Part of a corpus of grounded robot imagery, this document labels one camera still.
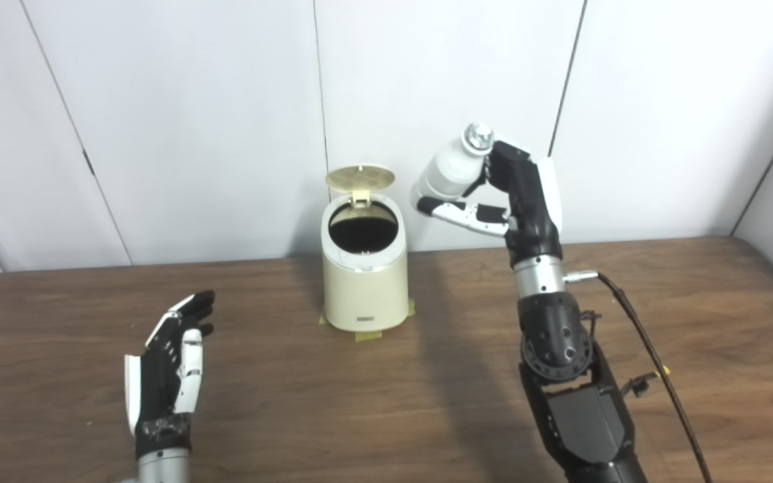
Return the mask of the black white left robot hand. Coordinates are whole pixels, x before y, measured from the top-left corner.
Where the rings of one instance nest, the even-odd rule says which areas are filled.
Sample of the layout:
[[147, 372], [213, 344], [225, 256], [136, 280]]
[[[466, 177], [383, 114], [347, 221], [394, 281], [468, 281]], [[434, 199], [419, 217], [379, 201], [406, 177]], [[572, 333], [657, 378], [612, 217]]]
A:
[[135, 458], [191, 450], [191, 416], [203, 373], [203, 342], [213, 324], [215, 291], [190, 294], [160, 316], [140, 355], [125, 356], [125, 409]]

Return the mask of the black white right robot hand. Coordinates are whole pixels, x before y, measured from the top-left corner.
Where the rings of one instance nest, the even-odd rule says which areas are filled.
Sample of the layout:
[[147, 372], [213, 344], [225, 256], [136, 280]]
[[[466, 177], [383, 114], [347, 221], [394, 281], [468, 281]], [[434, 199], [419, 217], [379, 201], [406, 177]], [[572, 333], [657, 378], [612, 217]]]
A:
[[[466, 201], [490, 184], [506, 193], [506, 207]], [[502, 140], [484, 156], [463, 141], [441, 150], [411, 190], [411, 204], [433, 217], [476, 233], [504, 239], [511, 266], [542, 257], [562, 259], [560, 232], [548, 208], [539, 165], [529, 152]]]

